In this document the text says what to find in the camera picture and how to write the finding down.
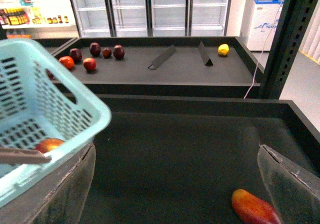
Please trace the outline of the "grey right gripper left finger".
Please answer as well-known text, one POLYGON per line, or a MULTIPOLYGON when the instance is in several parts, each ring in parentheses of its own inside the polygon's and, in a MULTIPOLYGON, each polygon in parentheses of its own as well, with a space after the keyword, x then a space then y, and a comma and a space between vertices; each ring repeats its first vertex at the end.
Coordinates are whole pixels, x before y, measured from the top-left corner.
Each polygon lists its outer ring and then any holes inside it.
POLYGON ((77 224, 92 184, 96 148, 87 144, 23 194, 1 207, 2 224, 77 224))

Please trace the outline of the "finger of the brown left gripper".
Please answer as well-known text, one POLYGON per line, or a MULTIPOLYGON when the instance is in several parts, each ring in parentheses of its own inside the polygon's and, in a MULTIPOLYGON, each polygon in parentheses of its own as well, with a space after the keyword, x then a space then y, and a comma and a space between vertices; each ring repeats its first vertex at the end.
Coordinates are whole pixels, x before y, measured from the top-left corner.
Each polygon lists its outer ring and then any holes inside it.
POLYGON ((43 164, 52 160, 50 156, 44 156, 38 150, 22 149, 22 148, 0 148, 1 164, 43 164))

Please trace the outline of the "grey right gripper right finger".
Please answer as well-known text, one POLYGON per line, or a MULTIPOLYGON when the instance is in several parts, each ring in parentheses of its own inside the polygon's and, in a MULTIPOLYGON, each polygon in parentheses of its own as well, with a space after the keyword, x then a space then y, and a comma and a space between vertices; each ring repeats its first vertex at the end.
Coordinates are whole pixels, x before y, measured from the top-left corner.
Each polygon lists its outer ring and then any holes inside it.
POLYGON ((320 222, 320 178, 267 145, 257 163, 263 184, 283 224, 320 222))

